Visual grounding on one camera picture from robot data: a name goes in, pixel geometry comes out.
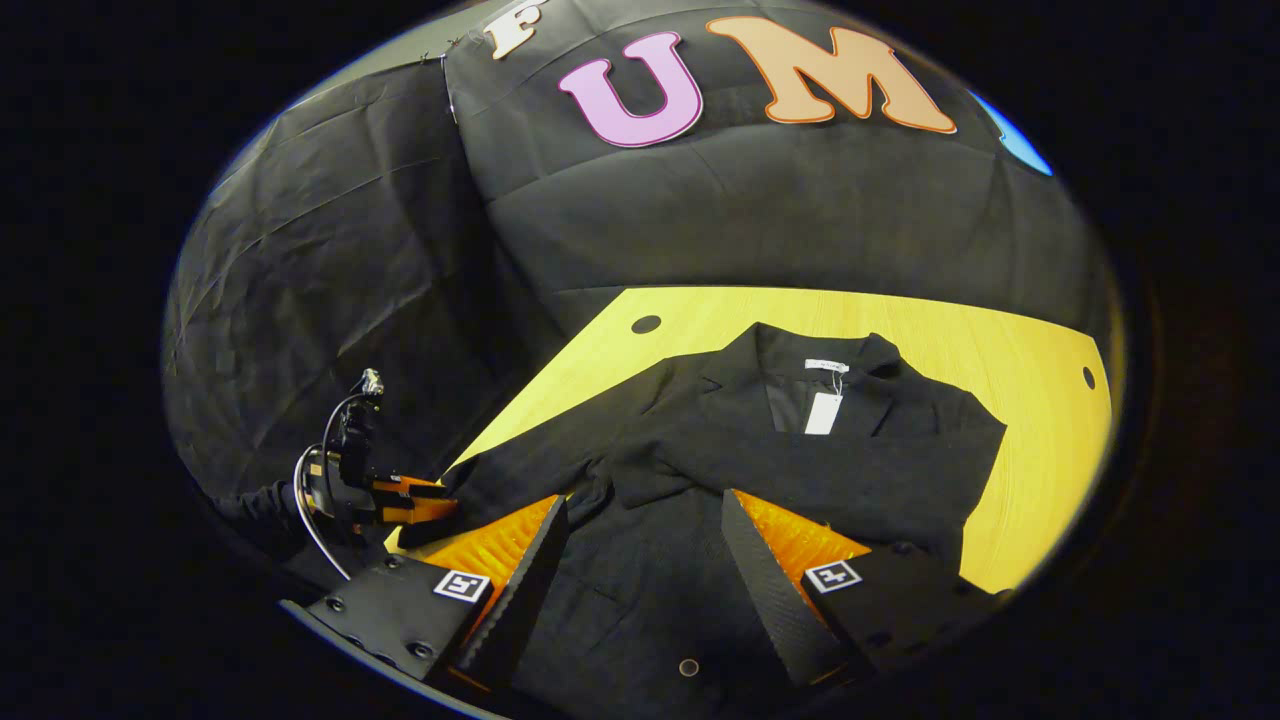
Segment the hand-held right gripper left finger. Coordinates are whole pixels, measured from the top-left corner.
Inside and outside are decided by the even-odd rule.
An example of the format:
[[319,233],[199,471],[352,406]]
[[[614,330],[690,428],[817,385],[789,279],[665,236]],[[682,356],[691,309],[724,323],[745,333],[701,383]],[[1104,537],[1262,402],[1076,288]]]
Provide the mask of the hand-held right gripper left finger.
[[424,559],[388,553],[302,607],[300,621],[412,688],[461,680],[497,691],[515,674],[568,534],[566,497],[553,495]]

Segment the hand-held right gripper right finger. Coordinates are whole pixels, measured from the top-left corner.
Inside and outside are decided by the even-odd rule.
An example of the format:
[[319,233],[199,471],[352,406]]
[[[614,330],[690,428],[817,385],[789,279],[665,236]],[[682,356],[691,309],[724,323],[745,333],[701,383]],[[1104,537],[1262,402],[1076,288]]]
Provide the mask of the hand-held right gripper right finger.
[[915,544],[864,544],[740,489],[724,493],[721,529],[797,685],[900,671],[1004,603]]

